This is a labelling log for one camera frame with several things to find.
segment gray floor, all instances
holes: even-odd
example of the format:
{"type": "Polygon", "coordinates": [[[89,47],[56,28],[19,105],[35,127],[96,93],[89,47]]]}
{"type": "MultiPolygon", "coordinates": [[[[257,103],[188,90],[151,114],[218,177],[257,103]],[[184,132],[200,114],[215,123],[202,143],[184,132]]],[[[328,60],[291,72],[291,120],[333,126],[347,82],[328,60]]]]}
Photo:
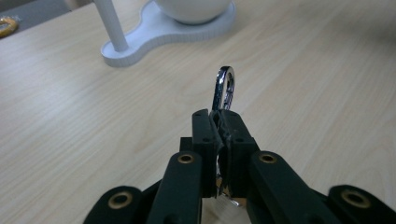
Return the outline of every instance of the gray floor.
{"type": "Polygon", "coordinates": [[[70,11],[64,0],[35,0],[21,6],[1,11],[0,18],[4,16],[21,19],[16,33],[36,26],[44,21],[51,20],[70,11]]]}

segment white bowl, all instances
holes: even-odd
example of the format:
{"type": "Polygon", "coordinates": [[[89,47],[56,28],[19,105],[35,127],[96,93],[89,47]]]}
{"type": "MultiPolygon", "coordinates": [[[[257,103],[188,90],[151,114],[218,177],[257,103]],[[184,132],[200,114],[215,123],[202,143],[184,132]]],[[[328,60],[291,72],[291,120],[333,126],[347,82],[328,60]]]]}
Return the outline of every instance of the white bowl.
{"type": "Polygon", "coordinates": [[[186,24],[210,21],[221,14],[232,0],[155,0],[167,16],[186,24]]]}

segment white post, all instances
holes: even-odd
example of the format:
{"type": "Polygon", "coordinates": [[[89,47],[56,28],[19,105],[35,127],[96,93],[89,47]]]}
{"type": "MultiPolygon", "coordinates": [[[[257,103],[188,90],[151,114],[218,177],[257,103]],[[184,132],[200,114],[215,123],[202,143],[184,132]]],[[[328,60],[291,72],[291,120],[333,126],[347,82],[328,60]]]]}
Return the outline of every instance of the white post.
{"type": "Polygon", "coordinates": [[[121,29],[120,21],[111,0],[94,0],[103,24],[106,27],[108,36],[116,52],[122,52],[128,49],[124,33],[121,29]]]}

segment silver metal ring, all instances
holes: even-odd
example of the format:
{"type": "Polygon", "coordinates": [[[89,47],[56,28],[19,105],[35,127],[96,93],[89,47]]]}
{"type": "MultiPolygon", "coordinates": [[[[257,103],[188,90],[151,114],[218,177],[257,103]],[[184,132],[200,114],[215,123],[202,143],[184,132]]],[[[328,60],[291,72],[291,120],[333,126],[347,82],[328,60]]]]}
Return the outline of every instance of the silver metal ring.
{"type": "Polygon", "coordinates": [[[235,77],[231,66],[222,66],[218,72],[215,87],[215,96],[213,98],[212,110],[226,109],[229,110],[233,101],[233,87],[235,86],[235,77]]]}

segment light wood surface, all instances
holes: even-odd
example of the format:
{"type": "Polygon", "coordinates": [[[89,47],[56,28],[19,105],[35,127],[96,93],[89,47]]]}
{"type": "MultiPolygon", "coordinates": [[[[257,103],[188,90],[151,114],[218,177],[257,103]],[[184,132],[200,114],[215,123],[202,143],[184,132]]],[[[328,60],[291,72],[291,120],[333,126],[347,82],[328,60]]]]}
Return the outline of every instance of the light wood surface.
{"type": "MultiPolygon", "coordinates": [[[[143,0],[114,0],[124,31],[143,0]]],[[[227,35],[112,68],[94,5],[0,40],[0,222],[81,223],[107,190],[162,178],[222,65],[261,150],[313,189],[349,184],[396,209],[396,2],[236,0],[227,35]]],[[[203,223],[249,223],[205,201],[203,223]]]]}

